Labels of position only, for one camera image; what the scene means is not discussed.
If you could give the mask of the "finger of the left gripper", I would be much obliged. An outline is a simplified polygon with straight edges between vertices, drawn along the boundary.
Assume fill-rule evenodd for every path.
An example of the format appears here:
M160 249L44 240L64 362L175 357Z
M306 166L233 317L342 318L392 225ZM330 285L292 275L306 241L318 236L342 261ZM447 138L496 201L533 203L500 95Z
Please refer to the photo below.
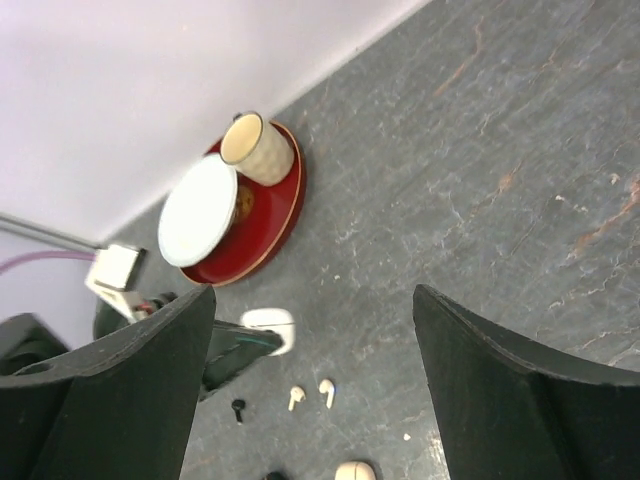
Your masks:
M283 346L283 339L270 330L256 330L215 320L199 399L206 400L226 384L239 377L260 358Z

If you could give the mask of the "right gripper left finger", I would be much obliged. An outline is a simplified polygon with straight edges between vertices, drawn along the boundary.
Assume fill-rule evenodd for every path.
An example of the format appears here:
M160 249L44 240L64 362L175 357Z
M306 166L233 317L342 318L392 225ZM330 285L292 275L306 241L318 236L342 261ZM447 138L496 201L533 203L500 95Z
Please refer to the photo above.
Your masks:
M176 479L216 297L200 286L152 316L1 379L4 479Z

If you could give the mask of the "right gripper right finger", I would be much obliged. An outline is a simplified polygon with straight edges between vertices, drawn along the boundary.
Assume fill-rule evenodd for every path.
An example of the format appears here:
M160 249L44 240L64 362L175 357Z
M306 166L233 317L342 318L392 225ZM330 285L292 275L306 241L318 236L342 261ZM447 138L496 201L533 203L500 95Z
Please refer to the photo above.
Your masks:
M638 478L638 373L531 340L428 285L413 321L451 478Z

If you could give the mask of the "white earbud charging case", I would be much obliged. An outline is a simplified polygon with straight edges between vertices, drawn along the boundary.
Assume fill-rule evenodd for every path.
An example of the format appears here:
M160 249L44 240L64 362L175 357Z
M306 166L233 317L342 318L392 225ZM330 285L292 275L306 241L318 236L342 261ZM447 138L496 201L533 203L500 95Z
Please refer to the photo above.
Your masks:
M282 356L290 352L296 340L296 324L293 315L281 308L259 308L245 312L240 324L252 330L270 331L280 336L282 346L271 356Z

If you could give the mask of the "pink earbud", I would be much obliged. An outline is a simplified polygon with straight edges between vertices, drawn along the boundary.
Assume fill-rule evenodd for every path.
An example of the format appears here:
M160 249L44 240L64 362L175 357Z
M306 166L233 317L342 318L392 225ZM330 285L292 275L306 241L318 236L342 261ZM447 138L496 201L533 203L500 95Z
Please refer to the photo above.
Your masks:
M298 403L301 403L306 398L304 389L300 386L293 386L290 390L290 398L288 402L288 410L292 412Z
M333 407L334 398L335 398L335 385L330 379L323 379L319 386L319 392L325 396L325 404L327 409L331 409Z

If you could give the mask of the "pink earbud charging case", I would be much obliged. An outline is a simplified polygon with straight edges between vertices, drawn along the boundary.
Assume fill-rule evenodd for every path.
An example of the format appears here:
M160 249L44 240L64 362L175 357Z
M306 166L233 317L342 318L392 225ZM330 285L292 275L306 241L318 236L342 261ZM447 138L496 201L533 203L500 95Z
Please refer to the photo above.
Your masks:
M335 480L376 480L374 469L366 462L348 461L336 469Z

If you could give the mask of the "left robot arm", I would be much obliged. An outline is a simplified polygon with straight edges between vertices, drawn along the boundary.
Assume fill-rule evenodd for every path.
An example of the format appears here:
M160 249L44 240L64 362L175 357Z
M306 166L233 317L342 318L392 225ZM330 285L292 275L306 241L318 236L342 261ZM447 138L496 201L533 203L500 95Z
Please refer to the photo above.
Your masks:
M199 399L204 401L239 377L260 358L283 346L282 337L216 320L206 356ZM21 314L1 324L1 374L12 375L68 349L34 315Z

